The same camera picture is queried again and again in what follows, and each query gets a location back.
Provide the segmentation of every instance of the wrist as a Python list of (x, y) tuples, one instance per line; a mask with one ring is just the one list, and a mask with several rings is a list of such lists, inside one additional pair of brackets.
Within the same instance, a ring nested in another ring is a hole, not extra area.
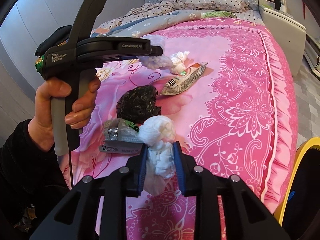
[(54, 144), (52, 128), (41, 126), (35, 118), (28, 125), (28, 133), (33, 143), (43, 152), (48, 152)]

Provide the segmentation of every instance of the black jacket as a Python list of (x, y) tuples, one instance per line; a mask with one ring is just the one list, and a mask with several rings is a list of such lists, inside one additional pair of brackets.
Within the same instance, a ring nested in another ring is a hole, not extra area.
[[(29, 239), (34, 229), (69, 191), (59, 169), (53, 148), (42, 152), (32, 142), (26, 120), (0, 148), (0, 239)], [(34, 228), (22, 233), (12, 225), (22, 218), (23, 210), (36, 207)]]

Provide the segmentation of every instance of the floor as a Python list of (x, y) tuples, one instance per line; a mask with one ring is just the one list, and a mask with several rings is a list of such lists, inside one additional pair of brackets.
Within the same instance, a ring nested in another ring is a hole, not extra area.
[(320, 80), (311, 74), (305, 59), (293, 80), (299, 110), (298, 148), (308, 139), (320, 137)]

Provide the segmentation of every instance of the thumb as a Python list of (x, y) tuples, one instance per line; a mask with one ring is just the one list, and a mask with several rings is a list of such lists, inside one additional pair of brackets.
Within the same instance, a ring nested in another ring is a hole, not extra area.
[(56, 77), (44, 82), (36, 91), (35, 118), (44, 127), (51, 126), (51, 97), (66, 97), (71, 87)]

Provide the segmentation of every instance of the polka dot pillow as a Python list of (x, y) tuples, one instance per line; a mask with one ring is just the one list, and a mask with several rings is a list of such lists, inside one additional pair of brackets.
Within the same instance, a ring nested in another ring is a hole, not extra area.
[(228, 12), (245, 12), (249, 9), (248, 4), (243, 0), (186, 0), (185, 7)]

